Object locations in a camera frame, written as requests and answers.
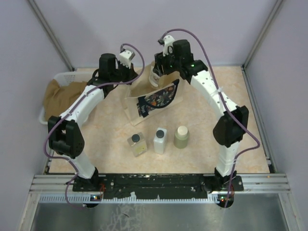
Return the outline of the cream canvas tote bag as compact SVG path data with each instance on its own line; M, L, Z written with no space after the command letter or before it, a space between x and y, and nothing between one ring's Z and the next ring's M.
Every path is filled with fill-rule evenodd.
M122 108L133 126L183 101L184 80L179 73L162 76L155 88L150 83L153 67L154 63L147 65L121 96Z

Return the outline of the olive green bottle cream cap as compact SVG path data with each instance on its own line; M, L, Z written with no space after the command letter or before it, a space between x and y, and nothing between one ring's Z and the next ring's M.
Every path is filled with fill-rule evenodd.
M174 146L178 149L187 147L189 140L189 130L186 126L179 126L174 135Z

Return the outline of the amber liquid clear bottle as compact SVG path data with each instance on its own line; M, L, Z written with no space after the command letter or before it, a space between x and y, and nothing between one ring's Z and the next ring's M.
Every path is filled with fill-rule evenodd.
M150 84L151 84L154 88L158 88L158 87L159 87L159 79L160 79L160 76L158 76L158 75L154 72L154 67L151 66L150 73L149 73L149 82L150 82Z

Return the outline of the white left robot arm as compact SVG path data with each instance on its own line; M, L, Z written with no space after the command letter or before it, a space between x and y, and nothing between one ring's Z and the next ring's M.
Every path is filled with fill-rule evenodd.
M64 159L73 166L76 175L83 179L84 187L90 191L99 188L100 179L97 177L97 168L84 153L85 141L81 127L97 104L116 85L130 84L138 76L132 63L134 55L129 50L121 51L118 57L111 53L102 54L99 68L93 72L81 95L66 111L48 120L45 144L58 154L57 159Z

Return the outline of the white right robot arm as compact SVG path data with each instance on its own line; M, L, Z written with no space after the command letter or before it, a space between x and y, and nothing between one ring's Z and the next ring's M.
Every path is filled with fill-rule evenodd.
M203 186L207 192L227 190L236 176L232 165L245 134L238 123L247 127L249 111L246 106L239 107L216 88L205 63L194 59L188 40L166 36L158 42L163 46L163 51L154 56L153 72L158 77L179 72L180 77L197 89L214 110L218 119L213 129L214 139L219 144L218 163L214 176L206 180Z

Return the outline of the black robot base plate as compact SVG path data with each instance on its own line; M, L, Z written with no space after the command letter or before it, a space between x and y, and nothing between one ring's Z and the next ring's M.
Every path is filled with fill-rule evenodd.
M234 193L244 190L242 178L236 174L232 179L217 174L95 174L92 179L77 177L74 192L98 192L91 200L129 199L208 199L213 192L222 192L218 204L230 207Z

